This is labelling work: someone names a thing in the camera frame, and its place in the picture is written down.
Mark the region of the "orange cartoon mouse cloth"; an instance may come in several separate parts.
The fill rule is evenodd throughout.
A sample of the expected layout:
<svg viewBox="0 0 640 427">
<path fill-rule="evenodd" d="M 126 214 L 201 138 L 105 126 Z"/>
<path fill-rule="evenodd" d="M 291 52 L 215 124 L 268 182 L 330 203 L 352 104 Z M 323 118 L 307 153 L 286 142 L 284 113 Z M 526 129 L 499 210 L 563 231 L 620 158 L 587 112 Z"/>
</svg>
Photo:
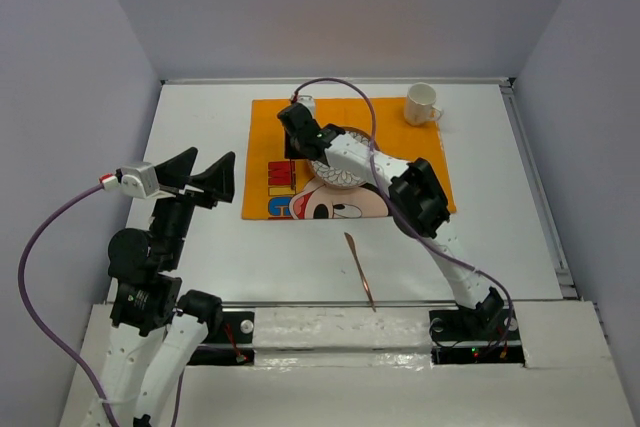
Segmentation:
<svg viewBox="0 0 640 427">
<path fill-rule="evenodd" d="M 374 98 L 376 144 L 382 152 L 413 161 L 426 159 L 433 167 L 448 199 L 457 211 L 439 128 L 435 123 L 414 127 L 404 119 L 401 97 Z M 313 220 L 377 218 L 389 214 L 376 186 L 336 189 L 316 180 L 306 160 L 296 162 L 295 188 L 289 183 L 284 157 L 285 132 L 277 114 L 284 99 L 252 103 L 242 218 L 245 220 Z"/>
</svg>

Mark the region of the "floral patterned ceramic plate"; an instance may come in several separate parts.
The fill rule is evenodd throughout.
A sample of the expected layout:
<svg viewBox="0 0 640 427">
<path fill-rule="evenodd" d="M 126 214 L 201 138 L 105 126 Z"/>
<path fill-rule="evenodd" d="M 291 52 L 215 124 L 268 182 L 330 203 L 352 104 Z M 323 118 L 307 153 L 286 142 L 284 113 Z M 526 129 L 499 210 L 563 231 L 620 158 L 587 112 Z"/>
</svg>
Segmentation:
<svg viewBox="0 0 640 427">
<path fill-rule="evenodd" d="M 367 145 L 370 142 L 370 136 L 360 129 L 345 127 L 345 131 L 361 144 Z M 325 186 L 336 189 L 355 189 L 369 185 L 366 180 L 344 169 L 329 167 L 320 161 L 308 160 L 307 164 L 314 178 Z"/>
</svg>

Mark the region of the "copper knife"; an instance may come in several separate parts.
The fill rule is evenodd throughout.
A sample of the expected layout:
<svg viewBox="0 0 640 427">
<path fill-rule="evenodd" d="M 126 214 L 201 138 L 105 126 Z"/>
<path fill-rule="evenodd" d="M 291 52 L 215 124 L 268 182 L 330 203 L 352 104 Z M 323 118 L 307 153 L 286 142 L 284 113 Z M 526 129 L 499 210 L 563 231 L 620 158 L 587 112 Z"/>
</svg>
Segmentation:
<svg viewBox="0 0 640 427">
<path fill-rule="evenodd" d="M 368 280 L 367 280 L 366 275 L 364 273 L 364 270 L 362 268 L 360 259 L 358 257 L 355 240 L 354 240 L 353 236 L 348 232 L 344 233 L 344 237 L 345 237 L 345 240 L 346 240 L 347 245 L 349 247 L 349 250 L 350 250 L 350 252 L 352 254 L 353 260 L 355 262 L 356 269 L 358 271 L 358 274 L 359 274 L 359 277 L 361 279 L 361 283 L 362 283 L 365 295 L 366 295 L 367 300 L 368 300 L 368 304 L 369 304 L 370 308 L 372 309 L 372 311 L 376 312 L 377 311 L 376 304 L 375 304 L 375 301 L 374 301 L 374 298 L 373 298 L 373 295 L 372 295 L 371 288 L 369 286 Z"/>
</svg>

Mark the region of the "white cup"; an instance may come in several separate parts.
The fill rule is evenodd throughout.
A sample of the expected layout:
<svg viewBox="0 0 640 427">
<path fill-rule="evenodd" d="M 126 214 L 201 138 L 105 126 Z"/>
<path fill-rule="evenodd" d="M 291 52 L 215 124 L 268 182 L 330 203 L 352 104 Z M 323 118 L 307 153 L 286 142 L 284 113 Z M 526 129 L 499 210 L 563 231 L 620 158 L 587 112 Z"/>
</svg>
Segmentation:
<svg viewBox="0 0 640 427">
<path fill-rule="evenodd" d="M 404 105 L 404 119 L 411 126 L 438 122 L 443 112 L 436 106 L 437 93 L 429 84 L 420 82 L 409 87 Z"/>
</svg>

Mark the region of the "copper fork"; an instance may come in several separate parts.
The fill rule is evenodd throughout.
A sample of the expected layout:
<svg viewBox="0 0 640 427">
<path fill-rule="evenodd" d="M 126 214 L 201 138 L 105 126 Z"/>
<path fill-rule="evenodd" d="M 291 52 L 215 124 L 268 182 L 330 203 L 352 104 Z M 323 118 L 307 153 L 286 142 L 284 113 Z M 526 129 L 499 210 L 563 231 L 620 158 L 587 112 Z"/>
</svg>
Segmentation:
<svg viewBox="0 0 640 427">
<path fill-rule="evenodd" d="M 296 162 L 293 159 L 288 160 L 289 183 L 292 188 L 296 185 Z"/>
</svg>

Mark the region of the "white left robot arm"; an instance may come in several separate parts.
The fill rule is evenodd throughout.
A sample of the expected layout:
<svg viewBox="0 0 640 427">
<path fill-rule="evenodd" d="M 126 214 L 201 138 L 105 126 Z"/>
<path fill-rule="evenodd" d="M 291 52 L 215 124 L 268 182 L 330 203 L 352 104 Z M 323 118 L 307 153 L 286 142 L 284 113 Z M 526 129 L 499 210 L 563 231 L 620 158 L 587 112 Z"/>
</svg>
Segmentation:
<svg viewBox="0 0 640 427">
<path fill-rule="evenodd" d="M 224 154 L 199 174 L 191 147 L 154 165 L 133 163 L 101 180 L 107 190 L 151 200 L 145 229 L 124 228 L 110 240 L 108 275 L 116 283 L 108 346 L 88 405 L 86 426 L 154 426 L 191 356 L 215 339 L 223 321 L 219 297 L 180 291 L 179 266 L 196 208 L 232 202 L 235 155 Z"/>
</svg>

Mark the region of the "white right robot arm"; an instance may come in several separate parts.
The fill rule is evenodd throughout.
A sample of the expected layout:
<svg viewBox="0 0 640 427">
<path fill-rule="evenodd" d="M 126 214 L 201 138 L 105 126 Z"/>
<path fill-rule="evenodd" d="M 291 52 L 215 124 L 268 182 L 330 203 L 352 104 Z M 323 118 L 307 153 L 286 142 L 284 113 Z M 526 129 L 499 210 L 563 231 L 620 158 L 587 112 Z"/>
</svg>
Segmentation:
<svg viewBox="0 0 640 427">
<path fill-rule="evenodd" d="M 309 108 L 293 103 L 277 114 L 285 132 L 285 156 L 317 161 L 376 186 L 394 222 L 418 241 L 447 280 L 458 308 L 456 323 L 469 340 L 506 341 L 514 307 L 497 279 L 472 266 L 450 224 L 449 201 L 433 167 L 388 156 L 372 140 L 345 129 L 320 126 Z"/>
</svg>

